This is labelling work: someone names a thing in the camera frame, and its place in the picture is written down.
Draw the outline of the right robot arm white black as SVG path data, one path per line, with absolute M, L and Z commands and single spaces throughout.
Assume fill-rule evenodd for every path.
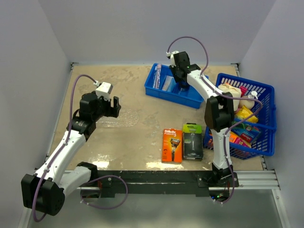
M 234 120 L 233 96 L 224 93 L 213 85 L 203 74 L 203 70 L 190 63 L 187 52 L 167 52 L 169 66 L 177 83 L 183 87 L 192 86 L 206 102 L 204 120 L 213 137 L 214 157 L 212 162 L 212 182 L 221 187 L 228 178 L 235 180 L 232 161 L 229 155 L 230 127 Z

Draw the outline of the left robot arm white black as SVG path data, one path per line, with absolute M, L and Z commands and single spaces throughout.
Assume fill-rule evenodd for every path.
M 81 162 L 69 174 L 68 164 L 87 142 L 101 117 L 119 116 L 121 106 L 117 96 L 106 100 L 95 92 L 82 95 L 79 109 L 66 127 L 60 144 L 34 174 L 26 174 L 21 180 L 23 205 L 51 216 L 56 215 L 66 197 L 79 186 L 94 186 L 98 182 L 97 166 Z

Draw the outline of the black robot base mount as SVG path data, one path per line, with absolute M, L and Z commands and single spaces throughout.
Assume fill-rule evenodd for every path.
M 85 183 L 82 187 L 100 190 L 102 198 L 113 198 L 125 192 L 214 197 L 227 187 L 231 190 L 239 186 L 236 173 L 234 178 L 217 180 L 213 171 L 98 171 L 98 177 L 103 176 L 104 179 Z

